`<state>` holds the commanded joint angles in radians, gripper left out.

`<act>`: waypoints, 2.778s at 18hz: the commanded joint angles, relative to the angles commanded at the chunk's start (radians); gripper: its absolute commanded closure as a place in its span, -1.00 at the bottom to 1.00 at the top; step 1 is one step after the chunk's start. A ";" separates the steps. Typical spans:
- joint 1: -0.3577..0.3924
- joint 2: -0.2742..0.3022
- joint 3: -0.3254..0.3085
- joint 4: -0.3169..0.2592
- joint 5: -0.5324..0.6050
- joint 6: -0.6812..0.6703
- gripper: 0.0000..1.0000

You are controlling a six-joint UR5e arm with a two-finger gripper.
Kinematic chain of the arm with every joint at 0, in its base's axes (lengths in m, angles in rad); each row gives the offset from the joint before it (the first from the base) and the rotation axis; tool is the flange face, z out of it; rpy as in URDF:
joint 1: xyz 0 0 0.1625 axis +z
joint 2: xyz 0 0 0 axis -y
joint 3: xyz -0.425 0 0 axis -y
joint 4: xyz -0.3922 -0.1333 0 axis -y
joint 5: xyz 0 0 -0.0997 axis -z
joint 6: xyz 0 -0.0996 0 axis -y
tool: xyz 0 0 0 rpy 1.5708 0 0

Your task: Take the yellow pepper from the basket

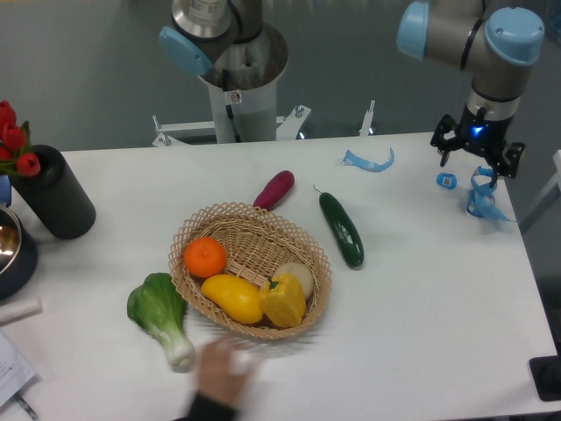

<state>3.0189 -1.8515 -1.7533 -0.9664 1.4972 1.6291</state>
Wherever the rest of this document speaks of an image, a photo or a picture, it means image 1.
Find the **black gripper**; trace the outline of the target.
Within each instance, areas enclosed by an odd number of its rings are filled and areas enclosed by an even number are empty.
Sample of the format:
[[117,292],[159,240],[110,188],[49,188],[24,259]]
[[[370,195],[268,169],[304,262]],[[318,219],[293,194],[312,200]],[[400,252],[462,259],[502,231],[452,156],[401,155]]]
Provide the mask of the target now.
[[489,187],[494,188],[499,177],[514,179],[526,145],[507,143],[506,135],[514,117],[492,120],[491,109],[483,106],[475,113],[467,106],[457,123],[445,114],[433,133],[430,144],[441,155],[440,166],[444,167],[451,152],[464,150],[483,158],[490,167]]

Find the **grey robot arm, blue caps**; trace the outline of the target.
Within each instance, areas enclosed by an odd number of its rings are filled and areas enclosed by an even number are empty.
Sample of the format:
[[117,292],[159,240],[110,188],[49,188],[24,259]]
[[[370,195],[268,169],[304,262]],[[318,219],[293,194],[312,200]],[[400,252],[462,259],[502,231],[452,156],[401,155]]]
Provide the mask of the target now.
[[471,88],[460,120],[444,115],[430,144],[447,162],[465,150],[484,159],[491,181],[514,178],[525,150],[506,135],[544,39],[544,24],[535,12],[505,7],[486,13],[487,1],[413,2],[399,24],[398,49],[471,75]]

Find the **dark sleeved forearm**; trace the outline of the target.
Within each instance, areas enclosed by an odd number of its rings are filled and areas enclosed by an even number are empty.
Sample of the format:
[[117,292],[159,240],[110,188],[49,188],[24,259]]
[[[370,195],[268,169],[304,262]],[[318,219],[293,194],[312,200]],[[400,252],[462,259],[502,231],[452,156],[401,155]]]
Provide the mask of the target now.
[[197,392],[187,414],[175,421],[233,421],[238,411],[233,407],[208,398]]

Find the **silver robot base column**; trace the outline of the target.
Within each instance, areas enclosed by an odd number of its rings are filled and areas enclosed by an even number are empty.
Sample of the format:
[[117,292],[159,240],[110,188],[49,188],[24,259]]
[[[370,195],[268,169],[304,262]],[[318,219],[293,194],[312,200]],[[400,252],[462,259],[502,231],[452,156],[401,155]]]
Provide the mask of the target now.
[[288,46],[261,1],[174,1],[159,34],[167,57],[206,85],[217,142],[272,141]]

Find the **person's hand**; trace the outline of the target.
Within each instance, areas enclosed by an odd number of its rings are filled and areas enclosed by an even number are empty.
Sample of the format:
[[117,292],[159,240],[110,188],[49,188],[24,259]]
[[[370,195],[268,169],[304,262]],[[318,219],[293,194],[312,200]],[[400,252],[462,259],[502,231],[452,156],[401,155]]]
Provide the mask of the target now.
[[259,370],[261,359],[253,359],[235,368],[238,353],[245,346],[222,337],[207,344],[200,355],[196,391],[214,403],[235,409],[246,387]]

